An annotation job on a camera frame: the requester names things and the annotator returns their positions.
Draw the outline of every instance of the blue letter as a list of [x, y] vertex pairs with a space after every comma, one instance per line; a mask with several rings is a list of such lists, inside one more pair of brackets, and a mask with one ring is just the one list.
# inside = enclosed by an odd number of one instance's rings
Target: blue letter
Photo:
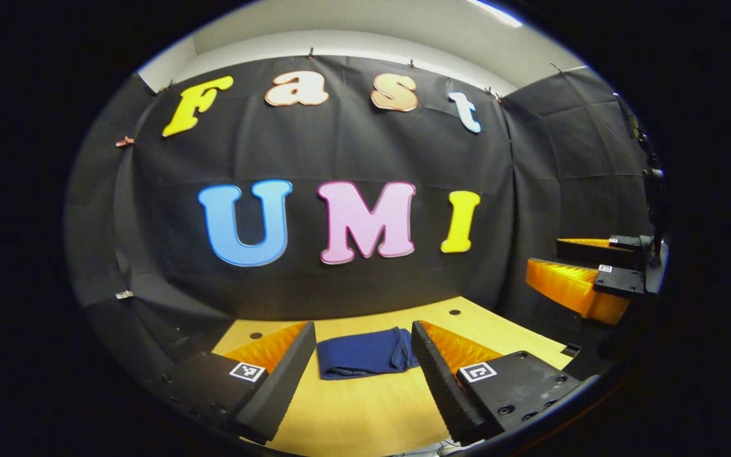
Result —
[[461, 118], [461, 124], [467, 127], [470, 132], [478, 133], [481, 132], [481, 124], [473, 119], [473, 112], [475, 111], [475, 105], [472, 104], [464, 93], [461, 92], [450, 92], [447, 94], [453, 102], [456, 102], [456, 110], [459, 112], [459, 118]]
[[286, 180], [262, 180], [252, 188], [261, 199], [264, 216], [264, 241], [247, 246], [239, 241], [235, 229], [235, 201], [241, 190], [235, 185], [215, 185], [199, 193], [205, 206], [205, 219], [211, 247], [227, 263], [239, 267], [260, 267], [275, 262], [287, 249], [287, 211], [284, 199], [292, 194], [293, 185]]

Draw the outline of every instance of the orange soft finger pad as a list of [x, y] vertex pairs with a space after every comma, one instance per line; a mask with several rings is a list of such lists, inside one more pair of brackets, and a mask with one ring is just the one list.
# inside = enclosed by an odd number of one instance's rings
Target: orange soft finger pad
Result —
[[224, 356], [235, 361], [264, 367], [267, 369], [267, 373], [272, 374], [305, 325], [306, 322], [300, 322], [270, 333], [270, 335], [236, 348]]
[[502, 354], [491, 350], [475, 341], [468, 340], [464, 336], [453, 333], [450, 330], [442, 329], [430, 322], [419, 321], [425, 328], [430, 341], [436, 345], [436, 349], [442, 355], [453, 376], [461, 367], [469, 367], [479, 362], [498, 359]]
[[583, 319], [618, 324], [630, 300], [594, 290], [597, 270], [530, 258], [526, 284]]

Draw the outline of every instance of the pink letter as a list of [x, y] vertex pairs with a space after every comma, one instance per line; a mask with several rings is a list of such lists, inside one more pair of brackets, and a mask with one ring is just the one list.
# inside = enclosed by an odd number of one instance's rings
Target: pink letter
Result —
[[403, 257], [414, 252], [411, 242], [414, 185], [389, 182], [383, 187], [374, 211], [369, 211], [357, 186], [350, 182], [327, 182], [317, 188], [317, 193], [329, 206], [329, 247], [321, 252], [323, 263], [337, 265], [354, 260], [354, 251], [348, 249], [347, 229], [365, 258], [374, 254], [383, 229], [383, 243], [377, 249], [382, 257]]

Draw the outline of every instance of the white wall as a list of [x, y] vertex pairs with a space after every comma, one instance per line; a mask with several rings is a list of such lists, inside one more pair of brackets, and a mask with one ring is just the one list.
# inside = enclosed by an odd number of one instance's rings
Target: white wall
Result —
[[413, 59], [419, 69], [450, 76], [479, 89], [492, 87], [493, 92], [501, 96], [516, 90], [500, 76], [447, 52], [387, 35], [346, 30], [301, 30], [237, 41], [195, 56], [181, 67], [174, 81], [184, 81], [236, 63], [307, 55], [312, 47], [314, 55], [368, 57], [397, 63], [410, 63]]
[[168, 87], [171, 80], [176, 81], [176, 75], [181, 72], [197, 56], [194, 46], [194, 37], [188, 36], [172, 44], [168, 49], [160, 52], [138, 71], [140, 78], [148, 84], [154, 92]]

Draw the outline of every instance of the yellow letter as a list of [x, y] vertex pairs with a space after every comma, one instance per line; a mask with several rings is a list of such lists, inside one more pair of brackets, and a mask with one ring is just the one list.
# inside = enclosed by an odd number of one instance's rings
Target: yellow letter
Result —
[[453, 204], [453, 217], [450, 219], [450, 232], [442, 243], [442, 252], [467, 252], [470, 250], [470, 225], [473, 223], [473, 210], [481, 197], [467, 190], [450, 193]]
[[233, 78], [224, 76], [224, 78], [208, 81], [183, 90], [180, 106], [176, 108], [171, 124], [163, 128], [162, 135], [171, 136], [194, 128], [194, 125], [197, 124], [194, 110], [199, 108], [200, 113], [206, 112], [216, 99], [216, 89], [224, 90], [230, 86], [233, 86]]
[[371, 101], [377, 108], [409, 112], [417, 107], [419, 102], [412, 90], [416, 90], [416, 83], [409, 76], [383, 73], [374, 78], [374, 90], [371, 92]]
[[284, 73], [275, 76], [272, 82], [278, 86], [268, 90], [264, 99], [276, 107], [288, 107], [297, 102], [302, 105], [319, 105], [329, 98], [328, 93], [323, 91], [324, 81], [323, 75], [316, 72]]

